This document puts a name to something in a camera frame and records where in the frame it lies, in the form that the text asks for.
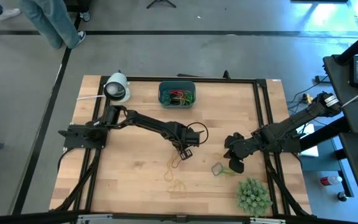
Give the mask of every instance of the concrete floor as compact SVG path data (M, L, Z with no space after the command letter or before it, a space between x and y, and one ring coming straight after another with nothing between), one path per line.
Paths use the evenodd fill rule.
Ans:
M19 1L0 2L14 7ZM347 4L270 0L173 2L178 6L176 9L157 3L146 10L149 1L145 0L94 0L93 18L88 23L81 22L80 29L358 32L353 9ZM21 15L0 22L0 30L35 29ZM70 55L23 211L32 213L48 209L63 145L63 138L57 131L65 129L71 120L83 75L110 75L120 69L128 76L186 73L221 77L224 70L229 70L236 78L282 79L286 98L292 100L294 94L313 85L314 76L324 75L321 68L324 56L339 54L357 40L346 37L87 36ZM39 35L0 35L0 141L6 144L0 151L0 215L10 212L63 53L64 49L51 49ZM315 95L323 90L333 92L330 85L319 85L308 93ZM321 189L316 185L316 179L325 173L304 175L313 214L358 222L358 194L354 181L351 184L356 197L342 203L332 200L333 194L341 189Z

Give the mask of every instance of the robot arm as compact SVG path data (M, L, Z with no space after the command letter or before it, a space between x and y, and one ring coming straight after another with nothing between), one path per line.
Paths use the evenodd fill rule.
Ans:
M126 119L117 124L121 111L124 112ZM127 110L124 106L107 106L103 115L96 121L90 121L85 126L69 126L68 131L59 131L59 133L66 137L65 147L69 147L66 146L68 141L82 142L80 145L83 147L89 146L88 143L99 142L99 145L104 147L108 130L122 129L126 126L137 126L161 134L173 144L182 160L193 155L188 149L190 146L200 146L200 132L195 132L190 127L175 121L162 122L150 118L134 110Z
M239 133L228 136L224 147L229 149L224 157L230 159L229 167L243 173L243 158L255 151L262 152L301 152L300 135L296 128L319 116L332 117L341 112L341 105L332 93L320 93L312 103L302 111L280 123L264 126L253 133L249 139Z

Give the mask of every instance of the sneaker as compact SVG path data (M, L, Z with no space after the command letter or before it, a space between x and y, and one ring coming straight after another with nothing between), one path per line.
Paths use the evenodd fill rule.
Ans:
M77 47L82 41L85 40L86 33L84 31L79 31L78 36L80 37L80 41L77 45L75 45L75 47Z
M2 14L0 15L0 21L17 16L20 13L20 9L4 9Z

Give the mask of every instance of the green plant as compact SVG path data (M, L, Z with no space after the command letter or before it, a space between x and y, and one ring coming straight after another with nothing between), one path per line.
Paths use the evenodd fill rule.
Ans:
M240 181L236 196L238 206L253 217L263 216L272 205L268 190L256 179Z

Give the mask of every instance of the wooden tabletop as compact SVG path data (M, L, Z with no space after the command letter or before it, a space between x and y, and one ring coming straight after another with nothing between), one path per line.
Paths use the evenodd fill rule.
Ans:
M86 75L79 97L98 92L100 76ZM280 80L267 80L273 118L279 122L288 117L287 105ZM138 127L126 127L109 132L108 143L102 150L94 190L92 212L188 214L188 215L247 215L236 206L238 181L247 177L259 179L267 188L263 155L254 153L244 159L243 174L211 173L217 162L228 166L223 158L227 135L239 132L245 137L259 127L251 84L195 83L196 102L192 109L163 109L158 102L159 82L131 82L132 96L124 105L130 110L161 121L178 121L184 125L195 121L209 129L209 139L192 148L193 157L182 161L178 168L167 168L175 155L172 144L159 134ZM262 90L260 99L264 110ZM73 122L85 124L92 119L95 99L77 101ZM194 125L195 131L201 126ZM50 208L56 208L78 182L84 149L74 149L62 160ZM299 161L291 154L281 155L285 183L304 210L310 212L305 182ZM87 187L81 199L85 206ZM278 208L283 213L280 191L276 188Z

